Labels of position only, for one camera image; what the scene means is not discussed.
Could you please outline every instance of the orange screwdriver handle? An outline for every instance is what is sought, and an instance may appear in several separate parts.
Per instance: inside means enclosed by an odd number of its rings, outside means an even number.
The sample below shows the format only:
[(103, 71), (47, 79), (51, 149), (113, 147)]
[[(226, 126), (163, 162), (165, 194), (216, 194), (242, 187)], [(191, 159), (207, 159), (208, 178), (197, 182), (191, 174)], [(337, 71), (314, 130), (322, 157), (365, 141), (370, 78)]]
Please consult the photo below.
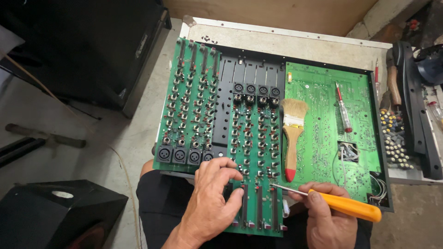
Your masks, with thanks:
[(381, 211), (378, 207), (366, 203), (362, 203), (353, 199), (339, 197), (335, 195), (328, 195), (320, 193), (328, 203), (329, 207), (340, 211), (344, 214), (361, 218), (370, 222), (379, 222), (381, 220)]

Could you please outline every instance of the voltage tester screwdriver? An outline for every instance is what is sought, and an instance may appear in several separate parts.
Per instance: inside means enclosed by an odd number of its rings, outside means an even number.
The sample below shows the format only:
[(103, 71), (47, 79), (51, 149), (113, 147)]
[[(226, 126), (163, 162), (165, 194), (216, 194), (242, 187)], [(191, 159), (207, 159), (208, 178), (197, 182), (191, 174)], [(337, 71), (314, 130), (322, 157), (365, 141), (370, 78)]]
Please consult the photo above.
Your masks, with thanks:
[(345, 128), (346, 133), (352, 132), (351, 122), (349, 121), (348, 111), (346, 110), (345, 103), (343, 103), (342, 95), (340, 94), (340, 89), (338, 88), (338, 83), (335, 82), (337, 86), (338, 93), (338, 105), (340, 106), (340, 113), (342, 114), (343, 127)]
[[(300, 195), (307, 196), (307, 193), (293, 190), (288, 187), (280, 186), (277, 184), (271, 184), (271, 186), (279, 187), (281, 189), (294, 192)], [(344, 214), (354, 216), (360, 219), (364, 219), (371, 222), (379, 222), (381, 220), (381, 211), (378, 207), (369, 205), (366, 203), (362, 203), (353, 199), (344, 198), (340, 196), (335, 195), (328, 195), (325, 193), (320, 193), (322, 195), (323, 199), (325, 199), (326, 203), (328, 203), (329, 207), (340, 211)]]

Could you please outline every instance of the person's knee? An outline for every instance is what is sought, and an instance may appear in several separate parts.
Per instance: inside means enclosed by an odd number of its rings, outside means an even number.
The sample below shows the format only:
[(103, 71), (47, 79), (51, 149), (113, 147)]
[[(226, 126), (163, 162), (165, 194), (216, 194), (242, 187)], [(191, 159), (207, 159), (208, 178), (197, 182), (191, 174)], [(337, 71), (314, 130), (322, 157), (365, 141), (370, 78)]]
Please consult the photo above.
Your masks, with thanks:
[(152, 168), (153, 163), (154, 163), (154, 159), (151, 159), (151, 160), (145, 162), (145, 164), (143, 164), (143, 167), (141, 168), (140, 178), (141, 178), (144, 174), (148, 173), (149, 171), (154, 170), (154, 169)]

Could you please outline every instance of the paintbrush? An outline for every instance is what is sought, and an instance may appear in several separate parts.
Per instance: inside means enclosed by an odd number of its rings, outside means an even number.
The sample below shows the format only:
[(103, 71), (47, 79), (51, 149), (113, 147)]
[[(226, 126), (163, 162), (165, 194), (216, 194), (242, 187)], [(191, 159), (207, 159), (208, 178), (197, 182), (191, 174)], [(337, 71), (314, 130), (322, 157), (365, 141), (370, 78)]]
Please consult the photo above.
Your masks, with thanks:
[(284, 162), (284, 174), (288, 182), (292, 182), (297, 170), (297, 140), (303, 132), (304, 116), (308, 106), (306, 102), (296, 99), (283, 99), (281, 106), (284, 111), (283, 131), (288, 140), (288, 150)]

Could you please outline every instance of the fingernail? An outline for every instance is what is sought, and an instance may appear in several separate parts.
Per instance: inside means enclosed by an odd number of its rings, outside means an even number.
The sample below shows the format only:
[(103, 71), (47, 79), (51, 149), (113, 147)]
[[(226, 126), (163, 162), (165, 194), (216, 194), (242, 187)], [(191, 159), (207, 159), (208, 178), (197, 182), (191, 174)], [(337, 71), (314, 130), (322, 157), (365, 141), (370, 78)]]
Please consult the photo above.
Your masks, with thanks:
[(322, 196), (318, 192), (312, 192), (311, 201), (314, 203), (318, 203), (322, 201)]

